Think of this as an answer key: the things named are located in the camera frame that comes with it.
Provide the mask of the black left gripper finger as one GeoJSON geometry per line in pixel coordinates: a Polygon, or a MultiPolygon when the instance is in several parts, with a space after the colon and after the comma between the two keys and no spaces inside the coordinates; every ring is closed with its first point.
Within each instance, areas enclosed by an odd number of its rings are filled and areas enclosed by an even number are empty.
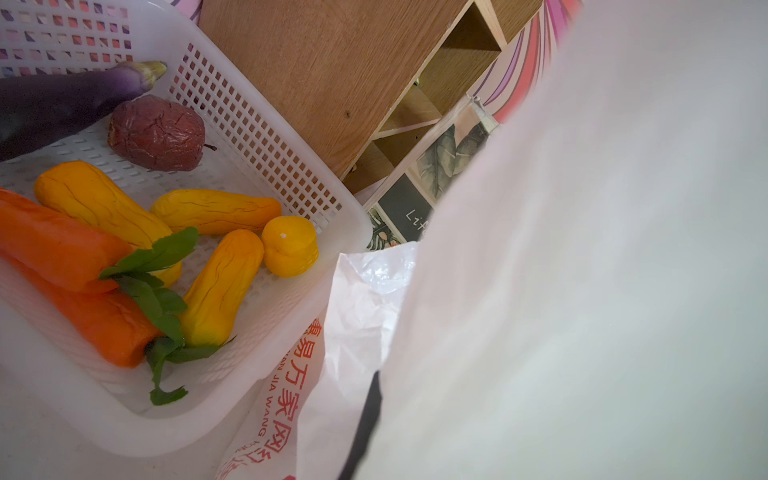
{"type": "Polygon", "coordinates": [[[380,372],[376,371],[372,377],[350,452],[338,480],[351,480],[353,478],[360,461],[366,454],[370,438],[378,423],[381,402],[380,372]]]}

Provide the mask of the white plastic grocery bag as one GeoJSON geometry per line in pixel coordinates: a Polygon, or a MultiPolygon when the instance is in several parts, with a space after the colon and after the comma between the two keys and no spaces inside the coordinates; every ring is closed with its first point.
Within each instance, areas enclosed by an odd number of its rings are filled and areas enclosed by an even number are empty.
{"type": "MultiPolygon", "coordinates": [[[[767,5],[592,1],[433,211],[352,479],[767,475],[767,5]]],[[[298,430],[338,479],[360,411],[298,430]]]]}

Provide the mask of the cream canvas tote bag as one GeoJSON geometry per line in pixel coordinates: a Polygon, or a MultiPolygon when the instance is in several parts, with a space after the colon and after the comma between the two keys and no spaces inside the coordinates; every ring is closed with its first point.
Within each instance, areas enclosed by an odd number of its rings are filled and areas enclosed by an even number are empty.
{"type": "Polygon", "coordinates": [[[478,97],[466,96],[429,127],[366,200],[364,209],[372,224],[367,249],[419,240],[439,200],[497,126],[478,97]]]}

